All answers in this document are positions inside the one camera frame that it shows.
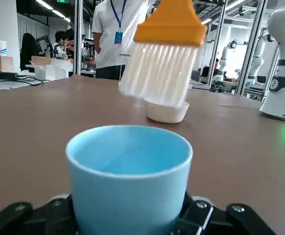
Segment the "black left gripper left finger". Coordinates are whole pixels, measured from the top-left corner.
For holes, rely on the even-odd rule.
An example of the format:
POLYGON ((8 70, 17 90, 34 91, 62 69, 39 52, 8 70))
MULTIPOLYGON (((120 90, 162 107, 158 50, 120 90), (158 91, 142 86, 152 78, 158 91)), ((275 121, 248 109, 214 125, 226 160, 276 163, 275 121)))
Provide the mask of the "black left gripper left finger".
POLYGON ((77 235, 70 194, 52 198, 41 207, 12 203, 0 211, 0 235, 77 235))

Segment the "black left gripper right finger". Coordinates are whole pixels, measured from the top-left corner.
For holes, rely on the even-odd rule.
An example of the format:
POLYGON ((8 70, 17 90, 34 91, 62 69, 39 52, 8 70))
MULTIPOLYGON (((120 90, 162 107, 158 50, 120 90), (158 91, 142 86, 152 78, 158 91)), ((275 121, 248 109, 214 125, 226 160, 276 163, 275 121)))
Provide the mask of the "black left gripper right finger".
POLYGON ((174 225, 175 235, 275 235, 248 205, 229 204, 221 210, 203 198, 185 194, 174 225))

